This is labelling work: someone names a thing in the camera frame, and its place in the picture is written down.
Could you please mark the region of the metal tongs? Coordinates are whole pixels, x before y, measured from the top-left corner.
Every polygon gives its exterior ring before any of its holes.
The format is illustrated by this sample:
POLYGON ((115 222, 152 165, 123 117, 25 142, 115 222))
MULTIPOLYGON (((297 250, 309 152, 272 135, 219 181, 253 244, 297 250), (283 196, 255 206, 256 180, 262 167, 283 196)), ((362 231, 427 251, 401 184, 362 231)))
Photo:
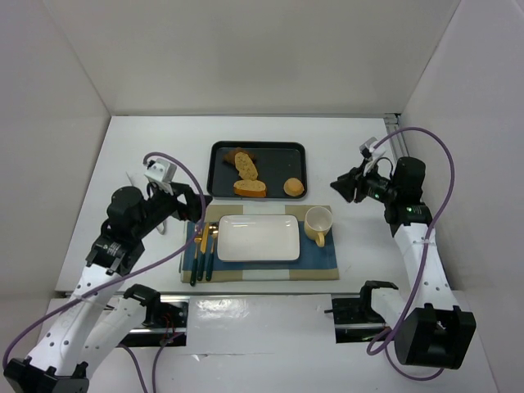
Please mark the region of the metal tongs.
MULTIPOLYGON (((133 181, 133 178, 130 176, 128 172, 125 172, 126 178, 128 179, 131 186, 135 187, 136 184, 133 181)), ((156 226, 156 231, 161 235, 164 236, 166 233, 166 221, 164 220, 159 225, 156 226)))

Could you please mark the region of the long bread slice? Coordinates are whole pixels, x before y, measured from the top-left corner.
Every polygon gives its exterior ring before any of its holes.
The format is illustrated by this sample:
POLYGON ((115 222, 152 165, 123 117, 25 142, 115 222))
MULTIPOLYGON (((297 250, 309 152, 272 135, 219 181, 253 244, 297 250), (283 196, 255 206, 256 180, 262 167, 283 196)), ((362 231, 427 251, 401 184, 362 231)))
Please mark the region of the long bread slice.
POLYGON ((243 180, 257 180, 258 171, 255 167, 253 160, 250 156, 244 152, 238 152, 234 156, 235 168, 238 171, 238 174, 243 180))

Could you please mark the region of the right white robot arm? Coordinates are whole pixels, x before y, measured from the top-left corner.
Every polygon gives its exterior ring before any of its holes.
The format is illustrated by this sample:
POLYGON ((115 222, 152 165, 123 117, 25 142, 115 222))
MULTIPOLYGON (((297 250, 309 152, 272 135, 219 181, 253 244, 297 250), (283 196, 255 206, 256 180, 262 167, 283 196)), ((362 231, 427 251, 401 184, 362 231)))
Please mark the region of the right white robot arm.
POLYGON ((410 157, 397 161, 393 174, 383 177, 367 162, 332 182, 346 201, 369 197, 381 202, 391 236, 403 257, 410 293, 403 298, 392 282, 368 280, 360 291, 360 310, 377 315, 387 329, 373 338, 369 354, 393 345, 402 365, 437 369, 462 366, 476 331, 473 313, 461 309, 451 291, 436 245, 429 208, 422 202, 425 164, 410 157))

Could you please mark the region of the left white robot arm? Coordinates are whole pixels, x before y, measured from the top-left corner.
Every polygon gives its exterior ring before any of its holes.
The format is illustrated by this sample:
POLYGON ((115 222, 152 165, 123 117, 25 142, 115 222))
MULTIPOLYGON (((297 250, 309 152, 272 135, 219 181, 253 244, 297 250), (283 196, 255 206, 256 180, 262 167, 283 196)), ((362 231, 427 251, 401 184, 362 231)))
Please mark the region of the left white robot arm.
POLYGON ((159 292, 140 284, 100 317, 145 251, 144 237, 170 216, 202 225, 213 198, 183 183, 150 183, 148 189, 148 196, 133 186, 113 193, 76 289, 50 314, 53 325, 23 359, 4 355, 3 375, 14 391, 85 392, 98 366, 130 330, 159 320, 159 292))

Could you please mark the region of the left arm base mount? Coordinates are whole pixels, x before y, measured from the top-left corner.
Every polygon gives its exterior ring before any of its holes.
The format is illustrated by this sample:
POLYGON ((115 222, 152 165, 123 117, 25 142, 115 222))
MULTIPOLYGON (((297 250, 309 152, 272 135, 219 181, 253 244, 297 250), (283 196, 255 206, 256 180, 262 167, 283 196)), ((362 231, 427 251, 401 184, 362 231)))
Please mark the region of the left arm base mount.
POLYGON ((183 347, 187 344, 188 311, 188 298, 162 298, 158 310, 120 343, 129 348, 183 347))

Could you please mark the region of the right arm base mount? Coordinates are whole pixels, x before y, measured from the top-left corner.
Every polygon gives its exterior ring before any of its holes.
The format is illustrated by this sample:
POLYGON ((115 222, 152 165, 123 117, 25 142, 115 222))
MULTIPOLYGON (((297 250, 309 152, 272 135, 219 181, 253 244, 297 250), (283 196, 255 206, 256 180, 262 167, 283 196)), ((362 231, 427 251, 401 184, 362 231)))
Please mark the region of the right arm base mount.
POLYGON ((382 317, 360 309, 360 298, 356 296, 335 296, 323 312, 332 318, 337 344, 367 343, 387 328, 382 317))

